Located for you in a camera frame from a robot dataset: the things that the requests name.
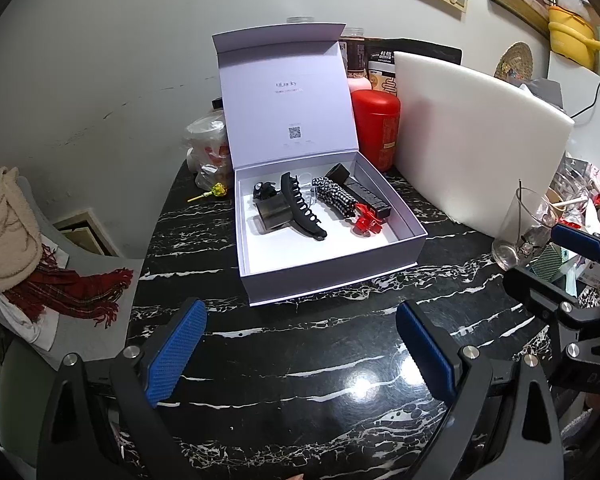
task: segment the box lid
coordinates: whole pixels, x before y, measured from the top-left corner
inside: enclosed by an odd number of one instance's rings
[[[213,36],[234,168],[358,149],[338,23]]]

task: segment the red plastic jar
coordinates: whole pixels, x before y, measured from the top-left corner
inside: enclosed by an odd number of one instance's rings
[[[394,163],[395,141],[400,122],[400,99],[379,90],[357,90],[351,94],[358,145],[379,171]]]

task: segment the white box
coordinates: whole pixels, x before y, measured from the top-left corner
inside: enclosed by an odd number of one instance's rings
[[[368,280],[416,265],[427,232],[358,151],[338,38],[344,25],[295,23],[214,36],[235,170],[240,276],[255,306]],[[300,137],[296,137],[300,128]],[[337,163],[392,206],[379,234],[360,237],[352,221],[312,205],[327,237],[293,227],[265,232],[252,193],[280,176],[324,176]]]

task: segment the beige fabric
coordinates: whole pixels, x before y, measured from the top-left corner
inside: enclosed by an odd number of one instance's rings
[[[18,168],[0,168],[0,293],[26,279],[42,256],[40,229],[17,177]]]

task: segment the blue textured pad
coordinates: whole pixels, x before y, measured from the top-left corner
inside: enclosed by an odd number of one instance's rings
[[[205,326],[205,304],[197,300],[147,367],[148,379],[145,393],[153,408],[160,400],[168,398],[173,393],[184,367],[205,331]]]
[[[453,368],[407,303],[398,306],[395,325],[431,395],[451,406],[456,400]]]
[[[581,254],[588,260],[600,262],[600,240],[566,225],[556,224],[551,229],[551,240],[570,251]]]

